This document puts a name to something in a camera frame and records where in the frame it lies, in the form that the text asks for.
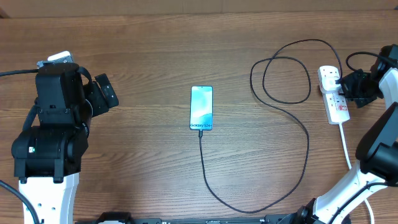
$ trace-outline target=white power strip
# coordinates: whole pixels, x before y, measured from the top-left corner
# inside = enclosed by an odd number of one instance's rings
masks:
[[[336,84],[336,80],[340,78],[338,69],[329,65],[322,66],[318,69],[318,78],[329,124],[348,121],[346,98],[341,95],[341,85]]]

